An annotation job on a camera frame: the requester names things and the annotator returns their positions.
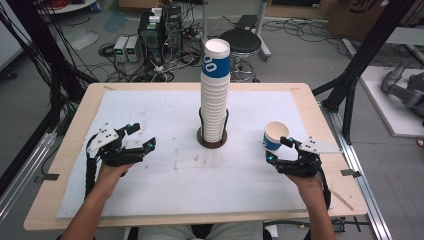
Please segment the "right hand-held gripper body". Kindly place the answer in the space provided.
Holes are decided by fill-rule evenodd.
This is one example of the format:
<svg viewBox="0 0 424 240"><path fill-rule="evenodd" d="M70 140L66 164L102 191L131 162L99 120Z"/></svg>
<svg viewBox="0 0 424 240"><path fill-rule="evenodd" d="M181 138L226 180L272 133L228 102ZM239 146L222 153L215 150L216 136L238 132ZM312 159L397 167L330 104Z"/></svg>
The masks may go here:
<svg viewBox="0 0 424 240"><path fill-rule="evenodd" d="M278 173L302 178L313 177L322 169L321 153L341 153L339 147L333 146L323 140L309 136L300 142L296 160L283 160L278 158Z"/></svg>

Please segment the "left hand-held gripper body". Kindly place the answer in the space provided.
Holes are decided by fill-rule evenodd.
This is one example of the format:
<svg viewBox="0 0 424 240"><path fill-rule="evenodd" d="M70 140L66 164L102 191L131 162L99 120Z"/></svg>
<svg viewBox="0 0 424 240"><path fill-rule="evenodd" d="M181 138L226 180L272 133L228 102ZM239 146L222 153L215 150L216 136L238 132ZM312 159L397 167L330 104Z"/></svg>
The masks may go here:
<svg viewBox="0 0 424 240"><path fill-rule="evenodd" d="M90 155L95 152L97 157L111 167L142 162L144 157L139 155L140 148L124 148L123 138L118 136L115 128L105 123L88 141L86 153Z"/></svg>

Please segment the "blue and white paper cup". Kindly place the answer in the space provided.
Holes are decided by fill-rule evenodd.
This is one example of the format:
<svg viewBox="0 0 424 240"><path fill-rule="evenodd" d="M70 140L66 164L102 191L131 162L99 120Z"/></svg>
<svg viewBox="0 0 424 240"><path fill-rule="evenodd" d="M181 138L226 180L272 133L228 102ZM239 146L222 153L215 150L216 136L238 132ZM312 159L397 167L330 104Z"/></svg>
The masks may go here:
<svg viewBox="0 0 424 240"><path fill-rule="evenodd" d="M263 145L267 150L275 151L281 146L280 139L289 135L288 127L278 121L269 122L264 131Z"/></svg>

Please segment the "black wire cup holder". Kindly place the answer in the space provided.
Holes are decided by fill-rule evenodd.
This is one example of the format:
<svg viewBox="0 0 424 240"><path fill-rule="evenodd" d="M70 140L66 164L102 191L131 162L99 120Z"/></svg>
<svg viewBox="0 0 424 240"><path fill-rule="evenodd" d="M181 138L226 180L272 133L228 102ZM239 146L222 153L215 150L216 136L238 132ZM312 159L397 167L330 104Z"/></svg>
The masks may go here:
<svg viewBox="0 0 424 240"><path fill-rule="evenodd" d="M229 118L228 109L226 109L226 113L225 113L226 115L225 115L225 119L223 123L224 125L223 125L223 131L221 134L221 139L217 142L208 142L204 139L204 136L205 136L205 133L203 130L204 121L203 121L203 116L201 113L201 108L199 108L198 114L199 114L200 123L201 123L200 128L197 130L197 141L199 142L199 144L208 149L217 149L222 147L226 143L227 137L228 137L227 130L226 130L227 122Z"/></svg>

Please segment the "stack of white paper cups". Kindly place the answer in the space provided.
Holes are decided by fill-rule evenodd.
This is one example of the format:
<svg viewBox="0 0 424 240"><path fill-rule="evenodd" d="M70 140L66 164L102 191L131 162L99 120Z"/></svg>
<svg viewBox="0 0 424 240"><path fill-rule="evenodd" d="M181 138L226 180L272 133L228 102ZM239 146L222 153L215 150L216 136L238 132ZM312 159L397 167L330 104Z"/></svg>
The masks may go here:
<svg viewBox="0 0 424 240"><path fill-rule="evenodd" d="M230 44L223 39L205 43L201 72L201 116L203 138L210 143L222 139L227 117L230 83Z"/></svg>

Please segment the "person's right hand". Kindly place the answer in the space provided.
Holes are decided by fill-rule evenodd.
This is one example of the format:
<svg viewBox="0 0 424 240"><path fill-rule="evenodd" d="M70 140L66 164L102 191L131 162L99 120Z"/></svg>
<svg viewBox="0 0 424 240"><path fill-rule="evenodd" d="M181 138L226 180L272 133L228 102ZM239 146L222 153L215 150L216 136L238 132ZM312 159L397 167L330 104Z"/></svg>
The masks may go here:
<svg viewBox="0 0 424 240"><path fill-rule="evenodd" d="M288 178L297 186L302 198L308 198L322 193L322 180L318 174L308 178L288 175Z"/></svg>

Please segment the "person's left hand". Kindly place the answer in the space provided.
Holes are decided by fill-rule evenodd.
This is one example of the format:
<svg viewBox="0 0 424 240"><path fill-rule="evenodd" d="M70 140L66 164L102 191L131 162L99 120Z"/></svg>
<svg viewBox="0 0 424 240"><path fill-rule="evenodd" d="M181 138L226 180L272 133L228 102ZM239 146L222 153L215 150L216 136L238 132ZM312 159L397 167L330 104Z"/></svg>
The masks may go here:
<svg viewBox="0 0 424 240"><path fill-rule="evenodd" d="M103 164L100 168L94 190L103 195L110 196L120 178L125 175L131 167L132 164L126 164L118 167L111 167Z"/></svg>

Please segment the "white table mat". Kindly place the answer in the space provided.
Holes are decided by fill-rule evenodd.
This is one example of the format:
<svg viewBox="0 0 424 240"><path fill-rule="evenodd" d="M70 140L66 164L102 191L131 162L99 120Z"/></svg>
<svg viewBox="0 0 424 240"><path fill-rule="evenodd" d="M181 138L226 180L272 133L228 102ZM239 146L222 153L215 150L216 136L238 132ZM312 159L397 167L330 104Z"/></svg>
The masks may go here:
<svg viewBox="0 0 424 240"><path fill-rule="evenodd" d="M268 164L265 127L285 124L294 139L309 137L290 91L231 91L228 138L218 149L197 140L198 91L107 91L88 133L104 124L140 130L123 140L136 148L155 139L156 148L119 181L104 215L171 216L300 211L294 184Z"/></svg>

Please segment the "thin wooden stick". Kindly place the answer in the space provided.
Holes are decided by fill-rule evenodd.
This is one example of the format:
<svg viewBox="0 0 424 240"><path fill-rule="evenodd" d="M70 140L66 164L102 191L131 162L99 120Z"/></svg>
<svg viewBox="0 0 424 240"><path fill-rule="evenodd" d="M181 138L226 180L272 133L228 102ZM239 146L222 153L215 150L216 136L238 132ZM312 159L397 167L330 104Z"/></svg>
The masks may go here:
<svg viewBox="0 0 424 240"><path fill-rule="evenodd" d="M345 198L344 196L342 196L341 194L339 194L336 190L330 188L330 191L332 193L332 195L334 195L340 202L342 202L350 211L354 211L354 207L353 205L350 203L350 201Z"/></svg>

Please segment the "grey bench power supply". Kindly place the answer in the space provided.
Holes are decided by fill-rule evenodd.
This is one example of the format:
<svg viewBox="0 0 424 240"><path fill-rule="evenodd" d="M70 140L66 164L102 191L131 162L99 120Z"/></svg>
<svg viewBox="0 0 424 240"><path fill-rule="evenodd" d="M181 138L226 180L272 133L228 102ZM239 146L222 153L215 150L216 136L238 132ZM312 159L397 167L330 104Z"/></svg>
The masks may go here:
<svg viewBox="0 0 424 240"><path fill-rule="evenodd" d="M118 62L127 62L128 57L126 53L127 37L120 37L114 45L114 54Z"/></svg>
<svg viewBox="0 0 424 240"><path fill-rule="evenodd" d="M127 57L130 62L138 62L141 56L141 44L137 36L131 36L126 43Z"/></svg>

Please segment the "person's legs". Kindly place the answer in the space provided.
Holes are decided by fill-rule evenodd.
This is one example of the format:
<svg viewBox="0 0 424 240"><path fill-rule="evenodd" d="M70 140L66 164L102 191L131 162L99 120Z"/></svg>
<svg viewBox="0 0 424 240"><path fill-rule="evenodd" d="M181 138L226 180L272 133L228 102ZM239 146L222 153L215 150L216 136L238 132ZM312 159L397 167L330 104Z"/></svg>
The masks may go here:
<svg viewBox="0 0 424 240"><path fill-rule="evenodd" d="M261 222L140 227L138 240L263 240Z"/></svg>

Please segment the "black computer tower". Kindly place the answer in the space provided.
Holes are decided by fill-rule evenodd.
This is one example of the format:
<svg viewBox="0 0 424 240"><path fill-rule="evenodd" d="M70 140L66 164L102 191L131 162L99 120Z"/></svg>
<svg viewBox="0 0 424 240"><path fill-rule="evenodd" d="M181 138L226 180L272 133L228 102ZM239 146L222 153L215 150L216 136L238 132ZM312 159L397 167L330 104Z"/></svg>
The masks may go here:
<svg viewBox="0 0 424 240"><path fill-rule="evenodd" d="M181 7L170 6L167 8L166 33L168 37L168 47L175 52L181 51L182 47L182 21Z"/></svg>
<svg viewBox="0 0 424 240"><path fill-rule="evenodd" d="M138 34L151 60L156 65L162 65L165 33L161 17L153 12L144 12L140 18Z"/></svg>

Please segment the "white floor board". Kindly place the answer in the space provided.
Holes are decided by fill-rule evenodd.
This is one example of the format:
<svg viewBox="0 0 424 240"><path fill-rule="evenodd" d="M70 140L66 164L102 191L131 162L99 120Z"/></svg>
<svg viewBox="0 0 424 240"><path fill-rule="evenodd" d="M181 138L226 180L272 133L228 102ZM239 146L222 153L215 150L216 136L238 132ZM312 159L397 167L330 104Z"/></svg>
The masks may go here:
<svg viewBox="0 0 424 240"><path fill-rule="evenodd" d="M381 90L383 78L390 71L389 67L369 66L361 76L361 83L392 136L424 138L424 118L415 115L400 99Z"/></svg>

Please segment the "black round stool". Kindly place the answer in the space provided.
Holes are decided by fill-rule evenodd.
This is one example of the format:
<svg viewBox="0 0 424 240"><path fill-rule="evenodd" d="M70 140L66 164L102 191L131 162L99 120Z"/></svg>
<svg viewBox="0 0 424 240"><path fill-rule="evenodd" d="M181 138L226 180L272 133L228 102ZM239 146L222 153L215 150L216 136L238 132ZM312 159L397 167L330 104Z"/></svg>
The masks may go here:
<svg viewBox="0 0 424 240"><path fill-rule="evenodd" d="M258 82L253 66L246 58L256 55L261 48L261 39L245 29L232 29L221 34L220 38L230 45L231 80L233 82Z"/></svg>

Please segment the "brown cardboard box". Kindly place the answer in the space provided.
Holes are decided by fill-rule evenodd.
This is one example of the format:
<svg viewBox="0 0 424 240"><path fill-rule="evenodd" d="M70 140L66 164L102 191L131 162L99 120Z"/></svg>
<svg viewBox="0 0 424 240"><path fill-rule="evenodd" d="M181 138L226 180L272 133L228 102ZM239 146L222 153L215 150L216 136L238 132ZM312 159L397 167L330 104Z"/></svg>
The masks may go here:
<svg viewBox="0 0 424 240"><path fill-rule="evenodd" d="M336 38L364 40L387 4L387 0L337 0L330 8L328 32Z"/></svg>

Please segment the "aluminium rail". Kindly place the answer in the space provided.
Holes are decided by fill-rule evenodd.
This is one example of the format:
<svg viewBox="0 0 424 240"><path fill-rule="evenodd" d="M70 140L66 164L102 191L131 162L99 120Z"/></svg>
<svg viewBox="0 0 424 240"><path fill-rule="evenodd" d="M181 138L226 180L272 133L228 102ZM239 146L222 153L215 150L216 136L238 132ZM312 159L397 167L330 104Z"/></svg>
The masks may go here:
<svg viewBox="0 0 424 240"><path fill-rule="evenodd" d="M393 240L386 221L384 220L384 217L379 209L378 203L363 171L360 160L355 152L355 149L342 135L341 117L337 112L330 112L329 110L325 109L322 104L319 104L319 106L327 119L327 123L330 129L333 131L333 135L335 136L337 143L343 150L343 155L347 165L349 166L349 169L359 173L359 175L355 177L355 181L366 202L366 216L373 230L375 239Z"/></svg>
<svg viewBox="0 0 424 240"><path fill-rule="evenodd" d="M34 147L29 148L29 155L24 157L23 166L0 197L0 225L4 222L19 196L29 184L42 161L47 156L57 139L57 133L44 133Z"/></svg>

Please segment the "black metal frame post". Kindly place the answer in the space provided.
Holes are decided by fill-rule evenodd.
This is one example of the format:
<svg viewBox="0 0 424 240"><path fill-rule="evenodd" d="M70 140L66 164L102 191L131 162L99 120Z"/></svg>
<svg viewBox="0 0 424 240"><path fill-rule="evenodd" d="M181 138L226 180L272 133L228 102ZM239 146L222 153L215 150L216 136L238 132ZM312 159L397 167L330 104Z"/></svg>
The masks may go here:
<svg viewBox="0 0 424 240"><path fill-rule="evenodd" d="M388 0L385 10L345 70L334 80L312 90L314 96L331 90L322 105L332 113L337 113L341 103L345 102L341 134L349 145L352 144L351 125L357 83L414 2L415 0Z"/></svg>
<svg viewBox="0 0 424 240"><path fill-rule="evenodd" d="M0 22L18 42L32 61L38 75L49 87L50 110L0 176L0 197L11 188L12 181L23 169L29 154L43 134L59 124L59 113L62 108L71 103L79 103L88 85L98 83L97 79L82 72L75 63L70 63L65 58L48 28L46 17L42 15L44 8L38 7L39 0L5 0L5 2L29 35L30 43L24 41L23 32L8 16L1 3Z"/></svg>

